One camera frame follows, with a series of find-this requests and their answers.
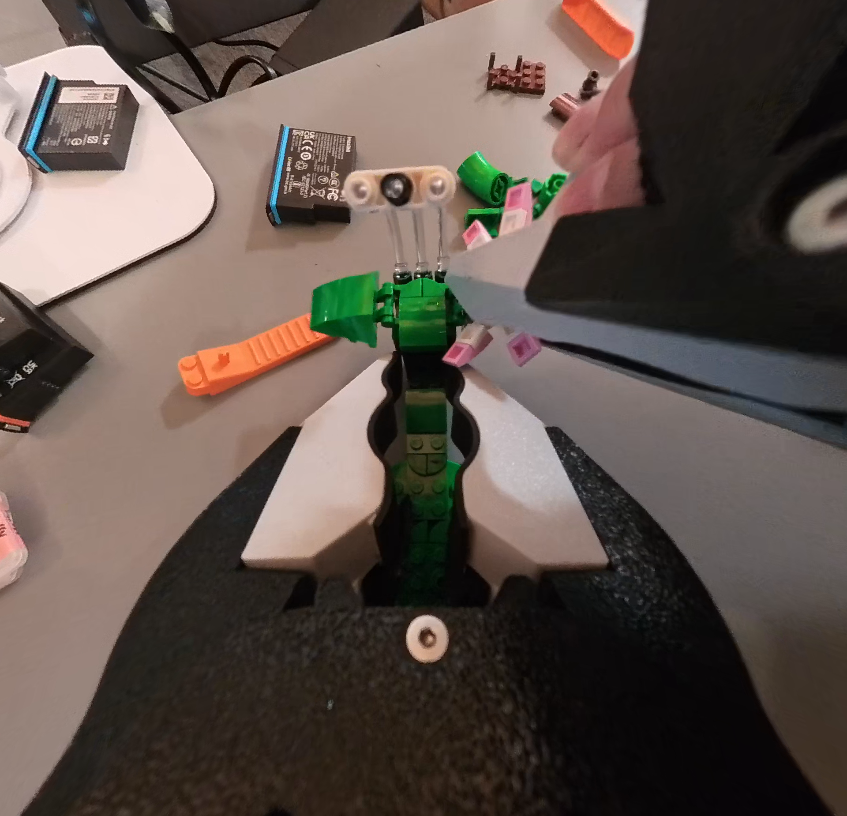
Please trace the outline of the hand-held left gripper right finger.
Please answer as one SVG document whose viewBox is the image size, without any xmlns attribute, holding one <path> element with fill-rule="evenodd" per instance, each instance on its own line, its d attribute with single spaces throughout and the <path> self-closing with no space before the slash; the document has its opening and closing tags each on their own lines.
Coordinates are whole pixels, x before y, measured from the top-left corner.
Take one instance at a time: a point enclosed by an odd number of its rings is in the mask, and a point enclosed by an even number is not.
<svg viewBox="0 0 847 816">
<path fill-rule="evenodd" d="M 477 369 L 459 401 L 480 440 L 462 476 L 469 564 L 492 594 L 512 576 L 604 570 L 608 556 L 544 424 Z"/>
</svg>

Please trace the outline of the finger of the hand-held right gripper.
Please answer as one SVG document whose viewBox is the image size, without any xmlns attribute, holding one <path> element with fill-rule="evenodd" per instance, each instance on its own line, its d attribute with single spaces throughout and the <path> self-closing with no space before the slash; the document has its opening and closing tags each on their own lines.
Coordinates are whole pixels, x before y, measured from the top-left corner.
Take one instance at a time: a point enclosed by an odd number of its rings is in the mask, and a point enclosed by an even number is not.
<svg viewBox="0 0 847 816">
<path fill-rule="evenodd" d="M 750 219 L 613 209 L 464 252 L 475 318 L 645 376 L 790 409 L 844 409 L 845 252 L 805 255 Z"/>
<path fill-rule="evenodd" d="M 787 429 L 834 447 L 846 446 L 845 411 L 798 408 L 768 402 L 737 391 L 730 391 L 664 369 L 651 367 L 627 357 L 603 353 L 577 345 L 550 345 L 550 349 L 576 357 L 621 375 L 660 387 L 686 398 L 722 408 L 757 421 Z"/>
</svg>

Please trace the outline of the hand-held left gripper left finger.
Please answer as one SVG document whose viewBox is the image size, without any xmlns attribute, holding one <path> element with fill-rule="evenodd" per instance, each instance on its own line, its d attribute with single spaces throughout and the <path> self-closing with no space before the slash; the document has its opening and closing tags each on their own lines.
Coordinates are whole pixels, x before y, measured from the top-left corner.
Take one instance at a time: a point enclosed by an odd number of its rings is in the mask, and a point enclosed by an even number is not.
<svg viewBox="0 0 847 816">
<path fill-rule="evenodd" d="M 392 361 L 375 360 L 302 423 L 241 553 L 246 567 L 356 586 L 376 565 L 386 471 L 367 429 L 386 399 L 383 375 Z"/>
</svg>

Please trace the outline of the green lego lily pad model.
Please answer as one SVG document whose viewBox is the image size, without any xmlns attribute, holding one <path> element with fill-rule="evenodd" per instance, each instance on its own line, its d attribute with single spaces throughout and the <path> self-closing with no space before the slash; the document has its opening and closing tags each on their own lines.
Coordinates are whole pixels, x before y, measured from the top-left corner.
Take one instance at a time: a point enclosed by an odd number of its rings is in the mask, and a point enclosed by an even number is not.
<svg viewBox="0 0 847 816">
<path fill-rule="evenodd" d="M 461 606 L 483 602 L 468 569 L 468 524 L 461 480 L 472 457 L 450 456 L 450 428 L 461 377 L 444 362 L 470 322 L 446 284 L 443 212 L 456 194 L 444 166 L 359 169 L 345 179 L 351 211 L 383 215 L 394 252 L 391 281 L 377 271 L 330 281 L 312 292 L 310 326 L 319 334 L 375 347 L 379 327 L 394 353 L 381 381 L 385 396 L 367 439 L 386 476 L 376 517 L 379 560 L 363 580 L 366 604 Z"/>
</svg>

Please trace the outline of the orange lego brick separator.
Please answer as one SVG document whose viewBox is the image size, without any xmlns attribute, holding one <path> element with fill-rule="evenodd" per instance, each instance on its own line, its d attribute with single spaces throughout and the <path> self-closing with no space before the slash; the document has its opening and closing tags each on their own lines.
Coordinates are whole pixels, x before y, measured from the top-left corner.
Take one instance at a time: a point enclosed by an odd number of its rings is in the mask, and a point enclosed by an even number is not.
<svg viewBox="0 0 847 816">
<path fill-rule="evenodd" d="M 186 391 L 214 396 L 311 353 L 335 338 L 312 330 L 308 313 L 245 341 L 204 349 L 177 364 Z"/>
</svg>

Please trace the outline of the pile of green lego pieces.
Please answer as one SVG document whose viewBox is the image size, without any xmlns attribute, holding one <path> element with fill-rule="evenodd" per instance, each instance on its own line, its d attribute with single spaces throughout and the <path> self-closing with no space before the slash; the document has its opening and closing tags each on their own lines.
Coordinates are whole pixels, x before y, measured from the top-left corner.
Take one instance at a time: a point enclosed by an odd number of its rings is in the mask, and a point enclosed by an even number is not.
<svg viewBox="0 0 847 816">
<path fill-rule="evenodd" d="M 475 219 L 482 221 L 493 236 L 499 236 L 507 190 L 524 181 L 531 182 L 534 197 L 533 220 L 541 218 L 550 206 L 558 192 L 566 184 L 568 173 L 552 173 L 545 180 L 528 177 L 514 177 L 494 165 L 477 151 L 467 157 L 457 170 L 461 185 L 466 188 L 481 204 L 481 207 L 470 208 L 465 214 L 465 229 Z"/>
</svg>

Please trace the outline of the brown lego plate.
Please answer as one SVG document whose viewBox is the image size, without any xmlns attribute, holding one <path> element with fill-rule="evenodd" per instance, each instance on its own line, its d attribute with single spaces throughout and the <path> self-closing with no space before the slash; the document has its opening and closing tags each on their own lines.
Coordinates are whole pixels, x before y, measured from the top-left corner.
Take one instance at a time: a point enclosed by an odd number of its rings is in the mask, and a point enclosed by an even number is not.
<svg viewBox="0 0 847 816">
<path fill-rule="evenodd" d="M 546 89 L 546 64 L 518 55 L 513 66 L 497 64 L 495 51 L 488 60 L 485 78 L 487 91 L 505 91 L 528 96 L 543 96 Z"/>
</svg>

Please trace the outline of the person's right hand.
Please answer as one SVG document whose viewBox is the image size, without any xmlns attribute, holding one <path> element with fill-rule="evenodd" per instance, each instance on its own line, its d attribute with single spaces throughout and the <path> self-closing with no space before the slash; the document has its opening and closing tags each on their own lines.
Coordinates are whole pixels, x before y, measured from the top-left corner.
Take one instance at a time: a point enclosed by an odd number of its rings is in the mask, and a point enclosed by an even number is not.
<svg viewBox="0 0 847 816">
<path fill-rule="evenodd" d="M 556 137 L 553 159 L 568 178 L 551 204 L 552 219 L 645 204 L 639 128 L 630 102 L 638 59 L 630 59 L 601 94 L 575 111 Z"/>
</svg>

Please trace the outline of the orange plastic part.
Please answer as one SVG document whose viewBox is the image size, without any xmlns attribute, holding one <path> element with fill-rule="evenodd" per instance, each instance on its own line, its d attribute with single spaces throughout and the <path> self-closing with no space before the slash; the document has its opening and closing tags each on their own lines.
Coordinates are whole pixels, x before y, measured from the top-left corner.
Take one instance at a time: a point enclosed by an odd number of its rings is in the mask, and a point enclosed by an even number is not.
<svg viewBox="0 0 847 816">
<path fill-rule="evenodd" d="M 604 0 L 562 0 L 561 9 L 603 53 L 617 61 L 630 56 L 634 31 Z"/>
</svg>

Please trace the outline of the pink and white packet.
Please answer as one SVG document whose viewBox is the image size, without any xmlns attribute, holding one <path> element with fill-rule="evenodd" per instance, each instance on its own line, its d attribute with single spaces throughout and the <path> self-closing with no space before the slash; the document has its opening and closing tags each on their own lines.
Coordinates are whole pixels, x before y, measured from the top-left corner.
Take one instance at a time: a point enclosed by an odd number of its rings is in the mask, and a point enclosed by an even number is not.
<svg viewBox="0 0 847 816">
<path fill-rule="evenodd" d="M 7 496 L 1 493 L 1 590 L 20 577 L 28 549 L 19 535 Z"/>
</svg>

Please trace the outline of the black cardboard box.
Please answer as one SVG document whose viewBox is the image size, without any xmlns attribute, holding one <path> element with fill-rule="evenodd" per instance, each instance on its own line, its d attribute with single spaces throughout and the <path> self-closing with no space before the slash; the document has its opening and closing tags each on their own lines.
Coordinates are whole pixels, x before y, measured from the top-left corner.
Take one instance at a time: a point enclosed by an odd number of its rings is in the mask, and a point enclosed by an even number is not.
<svg viewBox="0 0 847 816">
<path fill-rule="evenodd" d="M 22 294 L 1 285 L 1 430 L 27 433 L 93 354 Z"/>
</svg>

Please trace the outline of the white rounded tray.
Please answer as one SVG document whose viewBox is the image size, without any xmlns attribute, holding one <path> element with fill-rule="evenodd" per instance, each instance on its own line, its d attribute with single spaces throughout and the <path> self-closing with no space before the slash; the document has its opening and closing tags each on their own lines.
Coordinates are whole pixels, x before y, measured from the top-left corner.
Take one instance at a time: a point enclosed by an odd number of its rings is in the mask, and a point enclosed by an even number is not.
<svg viewBox="0 0 847 816">
<path fill-rule="evenodd" d="M 139 103 L 127 164 L 118 172 L 41 173 L 1 236 L 1 281 L 44 305 L 190 238 L 215 205 L 211 178 L 170 117 L 96 46 L 51 51 L 6 69 L 24 105 L 9 127 L 16 144 L 44 73 L 123 83 Z"/>
</svg>

